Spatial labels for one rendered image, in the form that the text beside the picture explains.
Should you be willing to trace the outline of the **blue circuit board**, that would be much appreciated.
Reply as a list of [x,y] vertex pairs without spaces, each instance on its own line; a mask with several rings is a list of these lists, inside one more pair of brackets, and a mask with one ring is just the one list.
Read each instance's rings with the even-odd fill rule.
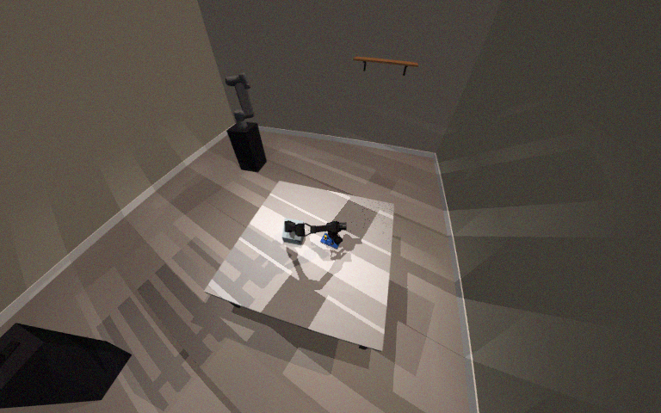
[[[334,240],[335,240],[335,239],[334,239]],[[337,249],[338,246],[339,246],[339,244],[336,245],[336,244],[334,243],[334,240],[332,241],[331,238],[327,235],[327,233],[325,233],[325,234],[323,235],[322,239],[320,240],[320,243],[325,243],[325,244],[327,244],[327,245],[329,245],[329,246],[331,246],[331,247]]]

